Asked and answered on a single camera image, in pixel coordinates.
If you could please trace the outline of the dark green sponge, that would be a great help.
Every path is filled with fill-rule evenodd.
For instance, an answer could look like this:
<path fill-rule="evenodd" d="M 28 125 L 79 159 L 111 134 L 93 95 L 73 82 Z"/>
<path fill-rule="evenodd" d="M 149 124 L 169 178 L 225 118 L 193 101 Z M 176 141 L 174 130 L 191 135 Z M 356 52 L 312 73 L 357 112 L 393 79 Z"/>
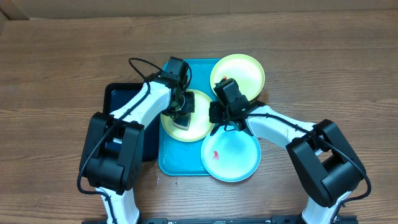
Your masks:
<path fill-rule="evenodd" d="M 187 131 L 190 126 L 190 118 L 191 114 L 178 114 L 176 117 L 172 120 L 173 126 L 175 126 L 178 129 L 182 129 L 184 131 Z"/>

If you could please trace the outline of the green plate with stain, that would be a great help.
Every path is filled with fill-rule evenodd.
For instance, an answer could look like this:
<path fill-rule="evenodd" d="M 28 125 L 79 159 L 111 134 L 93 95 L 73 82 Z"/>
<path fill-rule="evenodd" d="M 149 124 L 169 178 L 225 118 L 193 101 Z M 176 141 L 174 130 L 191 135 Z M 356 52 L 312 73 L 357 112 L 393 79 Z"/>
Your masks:
<path fill-rule="evenodd" d="M 199 90 L 188 89 L 195 94 L 195 112 L 191 114 L 190 125 L 187 130 L 182 130 L 172 124 L 172 119 L 161 115 L 160 120 L 166 133 L 178 141 L 193 142 L 207 136 L 215 124 L 210 122 L 209 108 L 211 98 Z"/>

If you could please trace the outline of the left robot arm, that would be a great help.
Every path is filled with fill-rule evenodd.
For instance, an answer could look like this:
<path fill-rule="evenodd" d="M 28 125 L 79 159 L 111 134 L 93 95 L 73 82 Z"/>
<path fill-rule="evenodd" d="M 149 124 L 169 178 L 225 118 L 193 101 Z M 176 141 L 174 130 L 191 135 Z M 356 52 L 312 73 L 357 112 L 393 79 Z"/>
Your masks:
<path fill-rule="evenodd" d="M 159 114 L 177 128 L 189 128 L 195 110 L 195 95 L 187 91 L 191 80 L 188 63 L 170 57 L 165 68 L 143 78 L 125 105 L 91 117 L 76 185 L 82 194 L 101 196 L 105 223 L 138 223 L 132 188 L 142 167 L 145 130 Z"/>

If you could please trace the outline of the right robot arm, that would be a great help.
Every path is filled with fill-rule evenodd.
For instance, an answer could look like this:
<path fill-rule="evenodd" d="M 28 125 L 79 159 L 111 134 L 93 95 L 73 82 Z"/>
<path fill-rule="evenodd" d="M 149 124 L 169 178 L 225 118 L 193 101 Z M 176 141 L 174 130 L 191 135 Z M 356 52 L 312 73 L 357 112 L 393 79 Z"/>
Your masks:
<path fill-rule="evenodd" d="M 216 125 L 211 134 L 223 127 L 286 149 L 309 196 L 301 214 L 305 223 L 338 223 L 341 207 L 371 193 L 363 163 L 334 122 L 298 121 L 261 101 L 249 101 L 232 78 L 216 83 L 214 91 L 218 101 L 210 104 L 210 122 Z"/>

